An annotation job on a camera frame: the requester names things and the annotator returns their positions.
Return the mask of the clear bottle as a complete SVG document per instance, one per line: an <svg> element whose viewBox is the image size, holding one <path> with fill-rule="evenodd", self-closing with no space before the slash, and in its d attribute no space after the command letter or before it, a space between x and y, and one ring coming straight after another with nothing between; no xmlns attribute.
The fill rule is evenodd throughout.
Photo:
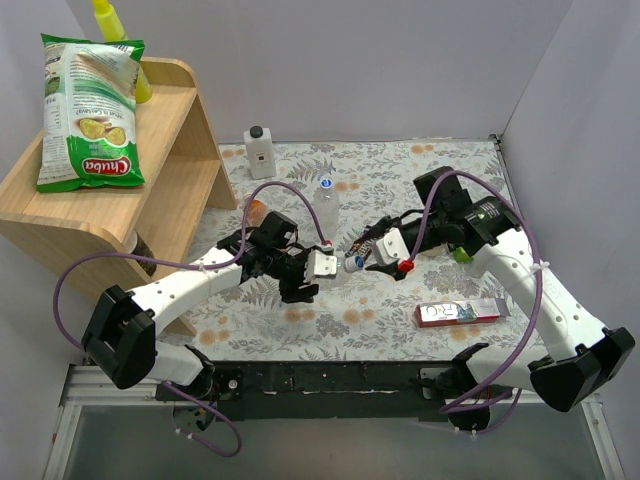
<svg viewBox="0 0 640 480"><path fill-rule="evenodd" d="M339 192L335 184L332 189L322 189L319 183L313 194L313 207L324 237L335 243L340 217Z"/></svg>
<svg viewBox="0 0 640 480"><path fill-rule="evenodd" d="M351 277L358 273L361 272L362 270L358 270L354 260L355 260L356 256L353 257L341 257L338 259L337 261L337 273L336 273L336 278L334 280L334 284L336 286L343 286L344 284L346 284Z"/></svg>

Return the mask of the orange soda bottle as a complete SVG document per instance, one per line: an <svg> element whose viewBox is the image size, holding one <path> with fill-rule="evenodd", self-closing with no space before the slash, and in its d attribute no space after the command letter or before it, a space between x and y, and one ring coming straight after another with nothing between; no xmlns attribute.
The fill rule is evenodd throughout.
<svg viewBox="0 0 640 480"><path fill-rule="evenodd" d="M250 226L260 226L267 214L269 208L260 200L254 199L248 203L247 223Z"/></svg>

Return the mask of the blue white bottle cap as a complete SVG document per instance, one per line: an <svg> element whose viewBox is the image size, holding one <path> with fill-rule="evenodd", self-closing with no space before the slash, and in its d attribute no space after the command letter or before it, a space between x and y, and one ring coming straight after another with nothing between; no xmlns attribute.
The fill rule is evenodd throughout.
<svg viewBox="0 0 640 480"><path fill-rule="evenodd" d="M322 189L332 189L334 186L334 182L329 178L324 178L321 180L320 186Z"/></svg>

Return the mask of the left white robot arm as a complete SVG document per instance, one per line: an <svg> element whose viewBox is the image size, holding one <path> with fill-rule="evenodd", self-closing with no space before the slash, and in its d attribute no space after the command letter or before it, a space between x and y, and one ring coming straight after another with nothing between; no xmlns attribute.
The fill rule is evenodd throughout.
<svg viewBox="0 0 640 480"><path fill-rule="evenodd" d="M83 335L84 351L120 389L154 379L178 385L190 399L205 398L212 363L196 348L163 343L159 335L209 297L262 275L278 280L283 302L312 301L316 279L335 275L337 260L331 249L302 247L296 233L295 223L271 212L259 227L234 232L185 269L130 291L108 288Z"/></svg>

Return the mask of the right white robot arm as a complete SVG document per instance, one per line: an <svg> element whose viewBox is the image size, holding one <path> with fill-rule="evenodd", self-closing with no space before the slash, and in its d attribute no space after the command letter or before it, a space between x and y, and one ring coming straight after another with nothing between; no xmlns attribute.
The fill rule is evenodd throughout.
<svg viewBox="0 0 640 480"><path fill-rule="evenodd" d="M417 177L414 186L423 203L419 219L385 216L358 238L371 245L370 270L400 281L419 253L461 248L472 259L471 275L493 276L529 316L513 349L475 344L433 380L435 388L447 381L460 394L442 412L471 410L467 399L493 385L532 391L567 412L617 375L635 347L633 336L608 328L578 302L542 260L531 228L508 200L451 167Z"/></svg>

